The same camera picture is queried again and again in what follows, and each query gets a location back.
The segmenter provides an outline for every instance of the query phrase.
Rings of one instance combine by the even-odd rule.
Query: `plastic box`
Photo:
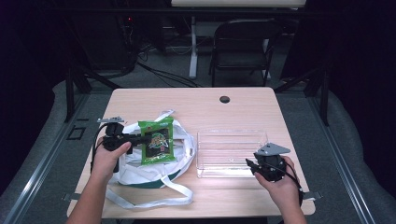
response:
[[[246,159],[268,141],[260,130],[209,130],[198,132],[196,166],[199,177],[254,177]]]

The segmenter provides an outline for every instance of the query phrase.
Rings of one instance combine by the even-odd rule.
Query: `fabric bag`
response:
[[[174,111],[168,110],[154,121],[162,120],[170,116]],[[124,133],[139,133],[140,128],[137,123],[124,127]],[[190,167],[196,153],[196,146],[193,137],[188,134],[177,120],[173,121],[173,139],[175,161],[140,165],[142,160],[141,147],[134,147],[131,155],[123,154],[119,158],[120,169],[113,175],[109,184],[119,183],[124,186],[142,189],[159,189],[165,186],[174,189],[185,197],[171,198],[148,203],[132,204],[121,196],[117,195],[110,188],[106,190],[106,197],[122,208],[148,208],[158,205],[182,205],[192,202],[192,191],[182,185],[175,184],[172,180],[183,175]]]

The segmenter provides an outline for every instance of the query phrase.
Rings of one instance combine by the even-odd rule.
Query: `green snack bag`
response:
[[[142,144],[142,165],[174,161],[173,118],[160,121],[138,121],[142,136],[151,135],[149,144]]]

